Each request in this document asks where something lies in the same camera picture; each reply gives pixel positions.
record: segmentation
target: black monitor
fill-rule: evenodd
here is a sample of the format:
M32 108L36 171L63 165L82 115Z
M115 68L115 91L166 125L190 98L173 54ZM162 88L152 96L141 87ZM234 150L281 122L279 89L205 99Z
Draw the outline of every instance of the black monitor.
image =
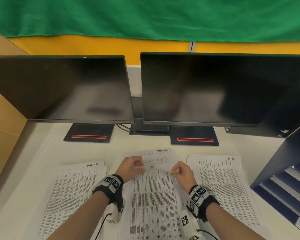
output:
M31 122L134 123L124 56L0 56L0 93Z
M300 79L300 56L141 53L145 125L257 126Z

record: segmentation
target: wristband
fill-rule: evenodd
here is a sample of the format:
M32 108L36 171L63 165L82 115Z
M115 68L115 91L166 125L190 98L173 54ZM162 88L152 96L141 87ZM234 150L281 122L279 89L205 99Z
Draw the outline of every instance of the wristband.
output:
M203 185L195 185L191 188L187 208L195 218L207 222L206 210L212 203L220 205L211 189Z
M122 187L124 181L121 176L112 174L105 176L97 185L92 194L102 191L109 198L109 205L116 202L118 211L122 212L124 205L122 200Z

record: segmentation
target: green fabric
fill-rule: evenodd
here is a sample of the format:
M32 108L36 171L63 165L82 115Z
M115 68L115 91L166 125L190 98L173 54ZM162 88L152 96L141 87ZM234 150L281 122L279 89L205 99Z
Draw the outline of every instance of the green fabric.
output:
M300 41L300 0L0 0L0 34Z

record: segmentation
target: desk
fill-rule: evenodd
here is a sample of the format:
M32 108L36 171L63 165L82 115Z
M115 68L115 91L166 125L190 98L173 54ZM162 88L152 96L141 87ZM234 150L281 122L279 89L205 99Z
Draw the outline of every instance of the desk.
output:
M44 146L37 145L38 153L35 161L28 163L28 171L0 212L0 239L22 239L34 211L48 188L51 169L57 165L103 160L108 171L112 173L117 167L113 163L118 162L124 153L172 148L182 161L185 161L189 154L241 155L243 169L251 183L283 142L280 138L227 134L223 127L215 127L220 143L218 147L171 145L169 137L130 136L128 132L118 127L115 127L109 144L64 142L63 139L70 126L71 124L56 124L47 127L47 124L39 123L32 130L32 139L28 139L24 147L35 140L36 133L42 132L43 127L48 128L46 133L50 133L50 136ZM19 155L18 163L26 160L26 153ZM258 195L255 193L253 195L265 218L264 224L272 233L273 240L300 240L300 230Z

